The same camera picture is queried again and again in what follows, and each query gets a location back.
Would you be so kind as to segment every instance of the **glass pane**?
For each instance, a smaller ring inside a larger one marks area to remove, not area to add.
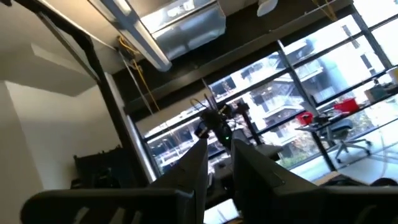
[[[195,118],[172,129],[171,133],[167,132],[147,142],[149,150],[155,158],[156,164],[162,174],[176,164],[176,162],[198,141],[198,138],[195,136],[195,130],[199,125],[201,125],[200,118]],[[213,133],[209,133],[207,142],[209,156],[225,150]],[[209,172],[213,171],[211,166],[212,163],[224,158],[225,155],[222,154],[210,161]]]
[[[216,101],[219,102],[249,86],[271,77],[273,74],[283,69],[285,69],[285,65],[280,62],[279,54],[275,52],[209,85],[209,87],[215,95]]]
[[[397,26],[398,20],[394,20],[373,31],[374,37],[393,65],[398,64]]]
[[[151,135],[154,135],[160,131],[167,129],[167,127],[177,124],[178,122],[184,120],[185,118],[189,118],[190,116],[196,114],[197,112],[204,110],[205,108],[202,106],[202,104],[205,106],[209,106],[207,100],[202,100],[200,103],[195,104],[194,106],[181,112],[180,114],[173,117],[172,119],[169,119],[166,122],[154,127],[153,129],[151,129],[150,131],[145,133],[144,137],[148,138]]]
[[[262,135],[266,144],[282,146],[279,164],[289,168],[319,152],[308,131],[297,131],[299,122],[294,119]]]
[[[229,103],[234,104],[239,101],[249,105],[248,115],[256,131],[276,124],[303,109],[300,105],[303,98],[289,74],[276,78]],[[236,121],[239,127],[244,128],[244,132],[250,136],[243,118],[237,117]]]
[[[299,68],[307,93],[319,102],[384,70],[365,37],[360,37]]]
[[[292,64],[321,52],[360,32],[352,16],[334,22],[311,35],[302,38],[284,48],[284,52]]]
[[[354,5],[369,27],[398,13],[396,0],[355,0]]]

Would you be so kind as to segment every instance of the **white wall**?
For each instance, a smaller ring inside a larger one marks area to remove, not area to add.
[[[105,151],[120,144],[100,89],[94,86],[77,96],[77,100],[85,124],[83,147]]]
[[[0,104],[0,223],[19,223],[23,203],[43,185],[4,82]]]
[[[44,189],[68,189],[77,177],[73,155],[119,144],[95,86],[76,97],[7,83]]]

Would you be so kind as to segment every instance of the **lamp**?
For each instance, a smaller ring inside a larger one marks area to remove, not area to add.
[[[88,0],[120,34],[161,72],[172,66],[156,41],[126,0]]]
[[[278,0],[259,0],[259,9],[257,10],[257,16],[263,16],[268,12],[275,9],[278,4]]]

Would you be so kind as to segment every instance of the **floor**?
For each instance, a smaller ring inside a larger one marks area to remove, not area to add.
[[[342,163],[339,164],[334,159],[337,151],[329,152],[338,172],[367,184],[381,177],[398,180],[397,128],[398,121],[395,121],[360,138],[372,142],[372,146],[369,148],[372,152],[371,156],[367,156],[361,149],[350,148],[348,154],[345,152],[340,154],[339,158]],[[309,181],[315,181],[330,172],[322,157],[291,171]]]

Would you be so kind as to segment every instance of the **office chair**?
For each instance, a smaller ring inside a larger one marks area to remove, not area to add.
[[[368,148],[356,144],[359,142],[366,142],[368,146],[371,146],[372,145],[371,141],[368,141],[366,139],[354,139],[347,141],[345,140],[348,136],[349,131],[352,128],[353,128],[352,120],[346,118],[336,122],[335,124],[328,126],[320,133],[320,135],[324,137],[325,140],[327,141],[339,141],[339,143],[336,145],[338,150],[335,156],[335,159],[338,163],[341,163],[341,160],[338,158],[338,156],[341,154],[342,151],[348,153],[349,147],[353,147],[356,149],[363,149],[367,155],[369,156],[371,155],[371,151]]]

